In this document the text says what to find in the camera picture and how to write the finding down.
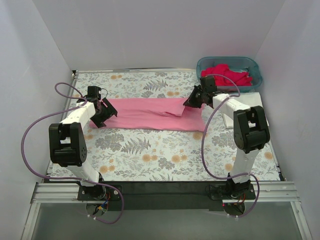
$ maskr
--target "gray wall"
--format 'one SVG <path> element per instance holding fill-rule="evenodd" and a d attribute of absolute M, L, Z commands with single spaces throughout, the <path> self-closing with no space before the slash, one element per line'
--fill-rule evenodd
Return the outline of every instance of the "gray wall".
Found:
<path fill-rule="evenodd" d="M 23 164 L 21 137 L 31 122 L 63 108 L 54 85 L 70 82 L 71 72 L 32 0 L 0 0 L 0 53 L 0 239 L 17 240 L 39 180 Z M 50 159 L 48 126 L 57 121 L 39 123 L 27 138 L 27 158 L 42 174 Z"/>
<path fill-rule="evenodd" d="M 270 135 L 293 180 L 313 239 L 320 239 L 320 2 L 286 0 L 256 60 Z"/>
<path fill-rule="evenodd" d="M 33 0 L 71 69 L 255 57 L 284 0 Z"/>

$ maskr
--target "purple cable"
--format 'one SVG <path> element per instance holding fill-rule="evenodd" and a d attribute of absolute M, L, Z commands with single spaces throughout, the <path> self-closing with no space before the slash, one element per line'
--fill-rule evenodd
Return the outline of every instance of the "purple cable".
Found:
<path fill-rule="evenodd" d="M 234 81 L 232 81 L 230 78 L 224 76 L 224 75 L 221 75 L 221 74 L 216 74 L 216 73 L 213 73 L 213 74 L 209 74 L 209 75 L 213 75 L 213 76 L 220 76 L 220 77 L 223 77 L 225 79 L 228 79 L 236 88 L 237 92 L 238 92 L 238 95 L 230 95 L 229 97 L 227 97 L 225 100 L 223 100 L 214 110 L 213 110 L 213 113 L 211 114 L 211 116 L 209 117 L 208 119 L 208 122 L 206 123 L 205 125 L 205 128 L 204 128 L 204 131 L 203 131 L 203 136 L 202 136 L 202 141 L 201 141 L 201 159 L 202 159 L 202 164 L 203 164 L 203 167 L 205 169 L 205 171 L 213 178 L 215 179 L 218 179 L 218 180 L 228 180 L 228 179 L 233 179 L 233 178 L 237 178 L 237 177 L 240 177 L 240 176 L 246 176 L 246 175 L 249 175 L 249 176 L 252 176 L 254 178 L 254 180 L 256 181 L 256 184 L 257 184 L 257 193 L 256 193 L 256 197 L 255 197 L 255 200 L 253 202 L 253 205 L 249 208 L 248 211 L 246 211 L 244 214 L 240 215 L 240 216 L 233 216 L 234 218 L 242 218 L 246 215 L 248 215 L 253 209 L 254 207 L 256 206 L 257 204 L 257 201 L 258 201 L 258 198 L 259 198 L 259 195 L 260 195 L 260 186 L 259 186 L 259 181 L 258 179 L 256 178 L 255 175 L 253 175 L 252 173 L 248 173 L 248 172 L 244 172 L 244 173 L 239 173 L 239 174 L 236 174 L 236 175 L 233 175 L 233 176 L 227 176 L 227 177 L 219 177 L 219 176 L 215 176 L 213 175 L 207 165 L 206 165 L 206 161 L 205 161 L 205 150 L 204 150 L 204 147 L 205 147 L 205 138 L 206 138 L 206 133 L 208 131 L 208 127 L 209 127 L 209 124 L 212 120 L 212 118 L 214 117 L 214 115 L 216 114 L 216 112 L 218 111 L 218 109 L 226 102 L 228 101 L 230 98 L 232 97 L 240 97 L 240 90 L 238 88 L 238 86 L 234 83 Z"/>
<path fill-rule="evenodd" d="M 57 87 L 59 85 L 67 85 L 69 86 L 70 88 L 74 89 L 75 91 L 77 91 L 81 97 L 73 97 L 73 96 L 67 96 L 67 95 L 64 95 L 63 93 L 59 92 Z M 36 121 L 34 121 L 33 123 L 30 124 L 30 126 L 28 126 L 28 128 L 25 130 L 23 136 L 22 136 L 22 139 L 21 139 L 21 155 L 22 155 L 22 159 L 23 159 L 23 162 L 25 164 L 25 166 L 29 169 L 29 171 L 31 173 L 33 173 L 34 175 L 40 177 L 40 178 L 43 178 L 43 179 L 52 179 L 52 180 L 78 180 L 78 181 L 85 181 L 87 183 L 90 183 L 90 184 L 95 184 L 95 185 L 100 185 L 100 186 L 105 186 L 107 188 L 111 188 L 113 190 L 116 190 L 118 193 L 119 193 L 119 196 L 121 197 L 121 202 L 122 202 L 122 205 L 121 205 L 121 212 L 119 214 L 119 216 L 113 220 L 113 221 L 106 221 L 106 220 L 103 220 L 103 219 L 99 219 L 99 218 L 95 218 L 97 219 L 98 221 L 100 222 L 103 222 L 105 224 L 114 224 L 116 223 L 122 216 L 123 212 L 124 212 L 124 209 L 125 209 L 125 201 L 124 201 L 124 197 L 123 195 L 121 194 L 121 192 L 114 186 L 111 186 L 111 185 L 108 185 L 108 184 L 104 184 L 104 183 L 100 183 L 100 182 L 94 182 L 94 181 L 90 181 L 90 180 L 85 180 L 85 179 L 82 179 L 80 177 L 51 177 L 51 176 L 46 176 L 46 175 L 42 175 L 38 172 L 36 172 L 35 170 L 33 170 L 31 168 L 31 166 L 29 165 L 28 163 L 28 160 L 26 158 L 26 154 L 25 154 L 25 141 L 26 141 L 26 136 L 28 134 L 28 132 L 30 131 L 30 129 L 36 125 L 38 122 L 44 120 L 44 119 L 47 119 L 49 117 L 52 117 L 52 116 L 55 116 L 55 115 L 59 115 L 59 114 L 63 114 L 63 113 L 66 113 L 66 112 L 69 112 L 69 111 L 73 111 L 73 110 L 76 110 L 80 107 L 83 107 L 88 101 L 86 98 L 84 98 L 84 96 L 81 94 L 81 92 L 76 89 L 74 86 L 70 85 L 69 83 L 66 83 L 66 82 L 58 82 L 55 86 L 54 86 L 54 89 L 55 91 L 65 97 L 65 98 L 68 98 L 68 99 L 82 99 L 84 100 L 84 102 L 80 105 L 80 106 L 76 106 L 76 107 L 72 107 L 72 108 L 69 108 L 69 109 L 66 109 L 66 110 L 63 110 L 63 111 L 58 111 L 58 112 L 55 112 L 55 113 L 51 113 L 51 114 L 48 114 L 46 116 L 43 116 L 43 117 L 40 117 L 39 119 L 37 119 Z"/>

